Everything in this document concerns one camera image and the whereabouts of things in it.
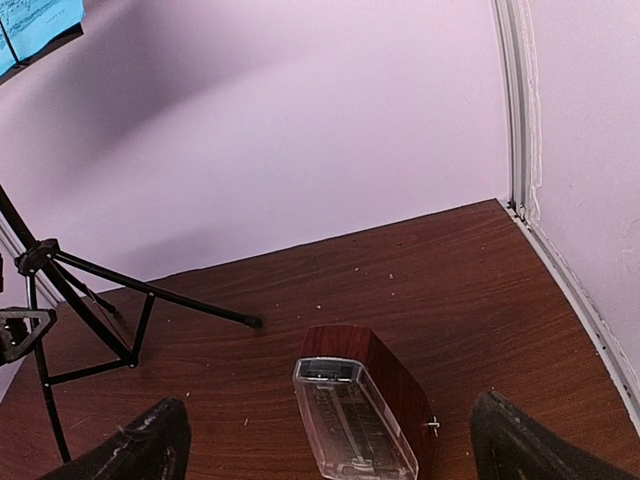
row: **white trim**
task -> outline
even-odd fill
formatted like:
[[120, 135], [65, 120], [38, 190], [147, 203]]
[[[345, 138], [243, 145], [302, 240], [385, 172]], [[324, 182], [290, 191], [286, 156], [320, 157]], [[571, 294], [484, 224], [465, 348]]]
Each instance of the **white trim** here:
[[534, 212], [541, 184], [538, 64], [528, 0], [493, 0], [510, 127], [511, 205], [521, 218]]
[[[18, 240], [18, 237], [13, 233], [13, 230], [11, 230], [2, 215], [0, 215], [0, 243], [14, 258], [24, 251], [20, 240]], [[49, 279], [41, 272], [36, 274], [36, 287], [38, 288], [38, 293], [42, 295], [42, 300], [48, 304], [49, 308], [55, 308], [64, 301]]]
[[535, 40], [528, 0], [493, 0], [502, 49], [510, 125], [511, 198], [504, 206], [580, 319], [640, 435], [640, 381], [620, 343], [580, 282], [535, 222], [542, 185], [541, 109]]
[[620, 393], [636, 432], [640, 435], [640, 382], [638, 382], [638, 377], [620, 343], [595, 310], [577, 279], [550, 242], [544, 236], [539, 235], [536, 228], [523, 222], [510, 206], [503, 205], [503, 207], [518, 225], [576, 312], [580, 323], [587, 331], [587, 335], [609, 371], [611, 380]]

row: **black music stand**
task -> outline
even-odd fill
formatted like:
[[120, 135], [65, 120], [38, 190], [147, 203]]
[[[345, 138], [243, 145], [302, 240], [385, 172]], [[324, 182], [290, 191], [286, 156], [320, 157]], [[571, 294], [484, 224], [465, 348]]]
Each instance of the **black music stand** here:
[[[82, 29], [80, 25], [62, 32], [55, 37], [47, 46], [38, 52], [33, 57], [25, 60], [18, 60], [15, 50], [13, 49], [9, 36], [5, 30], [2, 21], [0, 20], [1, 33], [6, 38], [7, 44], [11, 50], [11, 53], [16, 59], [16, 65], [12, 67], [7, 73], [0, 77], [0, 83], [6, 81], [8, 78], [14, 76], [16, 73], [24, 70], [24, 68], [31, 65], [35, 60], [51, 53], [53, 50], [59, 48], [70, 40], [82, 35]], [[5, 218], [7, 224], [13, 230], [18, 240], [24, 246], [24, 253], [16, 258], [15, 264], [18, 268], [18, 272], [26, 277], [27, 283], [27, 298], [29, 303], [29, 309], [8, 309], [0, 315], [0, 323], [6, 331], [3, 331], [3, 335], [0, 335], [0, 360], [4, 359], [6, 363], [9, 361], [17, 360], [20, 356], [27, 354], [29, 351], [35, 351], [36, 362], [38, 365], [38, 374], [40, 377], [40, 383], [42, 384], [42, 391], [47, 406], [47, 412], [51, 420], [51, 426], [55, 435], [58, 449], [62, 460], [67, 463], [71, 460], [69, 454], [69, 448], [67, 446], [64, 433], [62, 431], [62, 425], [56, 409], [53, 392], [51, 387], [60, 383], [68, 382], [70, 380], [77, 380], [79, 378], [88, 377], [98, 373], [106, 372], [114, 368], [120, 368], [129, 366], [135, 368], [138, 365], [140, 349], [142, 348], [142, 342], [153, 308], [153, 303], [156, 298], [166, 300], [183, 307], [187, 307], [200, 312], [215, 315], [217, 317], [231, 320], [246, 325], [250, 328], [260, 328], [262, 326], [262, 320], [259, 317], [252, 315], [245, 315], [242, 313], [226, 310], [224, 308], [210, 305], [184, 295], [165, 290], [153, 286], [146, 282], [141, 282], [131, 277], [127, 277], [120, 273], [106, 269], [94, 263], [88, 262], [81, 258], [78, 258], [70, 253], [66, 253], [60, 250], [58, 241], [55, 239], [48, 239], [44, 241], [37, 240], [29, 228], [26, 226], [18, 211], [13, 206], [11, 200], [7, 196], [5, 190], [0, 185], [0, 214]], [[78, 280], [68, 270], [66, 270], [61, 263], [65, 263], [79, 270], [83, 270], [92, 275], [100, 278], [104, 278], [116, 284], [124, 287], [137, 290], [144, 293], [146, 299], [142, 312], [140, 314], [140, 321], [136, 330], [133, 346], [125, 345], [125, 342], [119, 339], [102, 321], [93, 313], [93, 311], [84, 303], [80, 298], [79, 291], [88, 297], [90, 297], [98, 306], [103, 308], [113, 316], [118, 315], [118, 310], [115, 306], [107, 302], [104, 298], [95, 294], [84, 283]], [[53, 287], [60, 293], [60, 295], [67, 301], [69, 306], [78, 314], [80, 319], [98, 336], [98, 338], [117, 355], [118, 359], [112, 362], [107, 362], [101, 365], [95, 365], [80, 370], [66, 372], [60, 375], [50, 376], [47, 369], [47, 362], [45, 359], [44, 349], [42, 346], [42, 336], [46, 331], [51, 328], [55, 322], [54, 313], [46, 310], [38, 310], [37, 291], [36, 291], [36, 274], [42, 271], [44, 276], [51, 282]], [[30, 318], [30, 324], [33, 335], [28, 335], [28, 330], [24, 326], [16, 325], [16, 318], [24, 316]]]

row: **pink wall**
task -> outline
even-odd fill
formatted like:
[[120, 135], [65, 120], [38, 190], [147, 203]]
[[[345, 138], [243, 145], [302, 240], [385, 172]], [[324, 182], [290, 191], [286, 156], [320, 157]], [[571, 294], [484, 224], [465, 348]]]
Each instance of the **pink wall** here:
[[507, 195], [489, 0], [85, 3], [0, 104], [3, 185], [75, 254], [151, 279]]
[[640, 372], [640, 4], [531, 2], [538, 224]]

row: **brown wood surface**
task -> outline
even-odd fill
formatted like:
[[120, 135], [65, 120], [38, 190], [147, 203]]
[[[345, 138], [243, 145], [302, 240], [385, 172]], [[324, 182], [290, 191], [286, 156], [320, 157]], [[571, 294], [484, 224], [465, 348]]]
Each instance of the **brown wood surface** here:
[[[236, 324], [158, 301], [135, 370], [55, 387], [73, 455], [167, 395], [193, 428], [188, 478], [318, 480], [291, 375], [304, 332], [373, 328], [442, 423], [432, 478], [473, 479], [469, 414], [499, 390], [560, 436], [632, 473], [640, 442], [566, 299], [494, 201], [158, 282], [263, 315]], [[116, 291], [127, 318], [143, 298]], [[112, 357], [65, 307], [47, 335], [52, 373]], [[0, 404], [0, 478], [58, 465], [33, 356]]]
[[433, 462], [432, 414], [420, 384], [369, 327], [320, 325], [307, 330], [301, 358], [338, 357], [357, 360], [369, 372], [393, 412], [418, 459], [419, 480], [427, 480]]

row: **music stand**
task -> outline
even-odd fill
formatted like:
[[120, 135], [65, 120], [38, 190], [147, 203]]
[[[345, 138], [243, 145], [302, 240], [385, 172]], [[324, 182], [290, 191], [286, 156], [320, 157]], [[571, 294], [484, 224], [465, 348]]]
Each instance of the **music stand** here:
[[[12, 53], [15, 56], [15, 52], [9, 42], [9, 37], [6, 35], [4, 25], [0, 21], [0, 27], [2, 33], [7, 39]], [[54, 38], [43, 51], [38, 53], [38, 57], [42, 57], [54, 49], [60, 47], [70, 39], [76, 38], [82, 33], [79, 25], [72, 27], [66, 32], [61, 33]], [[21, 62], [18, 65], [18, 71], [28, 66], [33, 62]], [[253, 315], [245, 315], [224, 308], [217, 307], [205, 302], [195, 300], [193, 298], [179, 295], [169, 290], [156, 287], [147, 282], [142, 282], [134, 278], [122, 275], [118, 272], [101, 267], [94, 263], [83, 260], [79, 257], [71, 255], [60, 249], [58, 241], [56, 239], [48, 239], [44, 241], [37, 240], [23, 219], [20, 217], [18, 211], [14, 207], [13, 203], [6, 194], [4, 188], [0, 185], [0, 214], [5, 218], [7, 224], [11, 230], [15, 233], [17, 239], [22, 243], [25, 251], [15, 259], [18, 273], [26, 278], [27, 284], [27, 299], [28, 307], [31, 310], [38, 310], [37, 302], [37, 289], [36, 289], [36, 274], [42, 271], [44, 276], [50, 281], [51, 285], [60, 293], [60, 295], [66, 300], [68, 305], [75, 311], [80, 319], [98, 336], [98, 338], [117, 355], [118, 359], [103, 363], [100, 365], [94, 365], [71, 372], [62, 373], [59, 375], [49, 375], [47, 368], [47, 362], [45, 358], [44, 349], [42, 346], [41, 336], [34, 341], [32, 348], [35, 351], [36, 363], [38, 365], [38, 375], [40, 383], [42, 385], [42, 392], [45, 398], [47, 406], [47, 413], [51, 421], [51, 427], [60, 451], [63, 462], [67, 463], [71, 460], [69, 454], [69, 448], [67, 446], [60, 418], [55, 405], [53, 392], [51, 387], [71, 380], [77, 380], [80, 378], [96, 375], [98, 373], [113, 370], [124, 366], [135, 368], [139, 362], [139, 354], [142, 348], [142, 342], [151, 316], [151, 310], [156, 298], [181, 305], [186, 308], [204, 312], [210, 315], [215, 315], [226, 320], [241, 323], [253, 329], [258, 329], [262, 326], [262, 320], [259, 317]], [[61, 263], [70, 265], [79, 270], [85, 271], [100, 278], [104, 278], [113, 283], [119, 284], [123, 287], [128, 287], [138, 292], [144, 293], [146, 299], [142, 312], [140, 313], [140, 321], [135, 333], [135, 339], [133, 346], [129, 347], [119, 339], [102, 321], [93, 313], [93, 311], [84, 303], [82, 298], [76, 292], [79, 291], [88, 297], [90, 297], [97, 305], [98, 308], [104, 308], [111, 315], [118, 315], [117, 308], [111, 303], [107, 302], [104, 298], [100, 297], [89, 289], [83, 282], [72, 275]], [[28, 311], [24, 312], [25, 317], [28, 317]], [[31, 327], [35, 329], [40, 324], [42, 319], [31, 319]], [[15, 338], [10, 339], [13, 345], [17, 348], [18, 343], [23, 339]]]

